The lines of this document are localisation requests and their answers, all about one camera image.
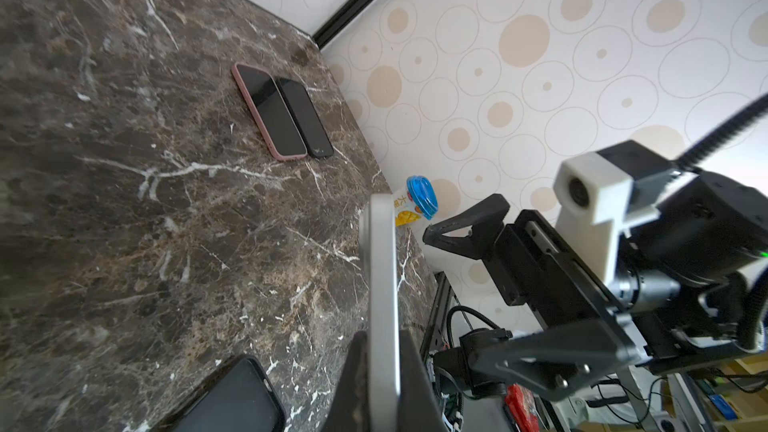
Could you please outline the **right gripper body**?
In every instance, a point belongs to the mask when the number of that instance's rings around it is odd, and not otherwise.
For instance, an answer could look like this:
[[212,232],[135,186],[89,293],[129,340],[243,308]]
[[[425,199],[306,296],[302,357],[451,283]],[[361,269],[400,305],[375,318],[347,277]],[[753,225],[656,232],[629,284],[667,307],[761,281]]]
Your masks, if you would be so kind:
[[541,214],[504,222],[484,264],[510,305],[529,306],[544,330],[589,319],[615,320],[642,350],[626,308],[601,285]]

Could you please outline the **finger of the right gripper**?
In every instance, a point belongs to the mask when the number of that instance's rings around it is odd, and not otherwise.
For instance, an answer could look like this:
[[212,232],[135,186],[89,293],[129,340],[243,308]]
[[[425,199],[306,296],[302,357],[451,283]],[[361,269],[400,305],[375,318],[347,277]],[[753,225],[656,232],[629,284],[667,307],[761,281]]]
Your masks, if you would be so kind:
[[468,354],[468,366],[557,402],[641,359],[615,320],[589,319],[482,345]]
[[510,204],[501,194],[491,194],[466,211],[429,225],[423,242],[454,255],[481,260],[503,230],[509,210]]

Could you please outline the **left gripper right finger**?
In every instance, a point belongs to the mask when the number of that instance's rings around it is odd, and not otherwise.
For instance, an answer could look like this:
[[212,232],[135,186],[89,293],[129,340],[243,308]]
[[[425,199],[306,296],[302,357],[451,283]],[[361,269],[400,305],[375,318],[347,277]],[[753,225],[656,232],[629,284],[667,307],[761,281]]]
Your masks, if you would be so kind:
[[411,334],[399,332],[401,393],[398,402],[400,432],[440,432],[446,428],[424,363]]

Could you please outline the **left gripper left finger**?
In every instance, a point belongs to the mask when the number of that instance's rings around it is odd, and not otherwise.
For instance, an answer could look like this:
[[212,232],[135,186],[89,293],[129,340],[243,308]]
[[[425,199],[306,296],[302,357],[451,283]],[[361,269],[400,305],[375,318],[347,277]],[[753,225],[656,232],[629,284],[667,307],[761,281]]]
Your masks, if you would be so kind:
[[352,337],[322,432],[368,432],[368,333]]

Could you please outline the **silver-edged phone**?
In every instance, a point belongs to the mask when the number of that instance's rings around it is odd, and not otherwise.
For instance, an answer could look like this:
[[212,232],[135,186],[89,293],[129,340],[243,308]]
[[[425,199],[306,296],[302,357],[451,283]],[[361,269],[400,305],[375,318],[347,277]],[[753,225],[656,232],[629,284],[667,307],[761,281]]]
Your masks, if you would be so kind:
[[394,202],[373,194],[359,221],[359,249],[369,275],[368,407],[372,431],[395,431],[401,393]]

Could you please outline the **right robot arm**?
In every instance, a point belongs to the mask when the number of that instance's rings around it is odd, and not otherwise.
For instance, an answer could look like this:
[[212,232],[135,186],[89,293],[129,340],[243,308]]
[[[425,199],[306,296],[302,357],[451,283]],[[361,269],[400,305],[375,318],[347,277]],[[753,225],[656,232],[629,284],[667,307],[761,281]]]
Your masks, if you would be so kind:
[[666,374],[762,353],[767,279],[748,284],[742,269],[767,255],[767,199],[701,163],[766,113],[756,99],[673,160],[628,140],[564,161],[555,221],[525,209],[507,222],[494,194],[429,226],[427,245],[482,262],[541,326],[516,337],[486,320],[450,337],[437,384],[560,401],[632,366]]

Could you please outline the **blue round lid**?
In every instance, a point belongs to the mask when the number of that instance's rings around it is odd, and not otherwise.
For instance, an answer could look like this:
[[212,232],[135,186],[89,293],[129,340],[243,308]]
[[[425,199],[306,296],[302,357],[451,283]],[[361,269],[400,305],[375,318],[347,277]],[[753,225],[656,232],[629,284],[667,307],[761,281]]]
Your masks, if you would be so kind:
[[432,220],[439,211],[439,204],[431,182],[424,176],[414,175],[407,179],[406,188],[416,213]]

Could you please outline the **yellow snack packet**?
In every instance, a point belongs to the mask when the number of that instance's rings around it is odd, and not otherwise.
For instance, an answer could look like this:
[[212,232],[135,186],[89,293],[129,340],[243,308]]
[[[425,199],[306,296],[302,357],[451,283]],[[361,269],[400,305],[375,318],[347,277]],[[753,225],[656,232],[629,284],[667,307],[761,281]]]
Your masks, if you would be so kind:
[[413,201],[406,188],[393,194],[395,225],[401,227],[423,218],[421,208]]

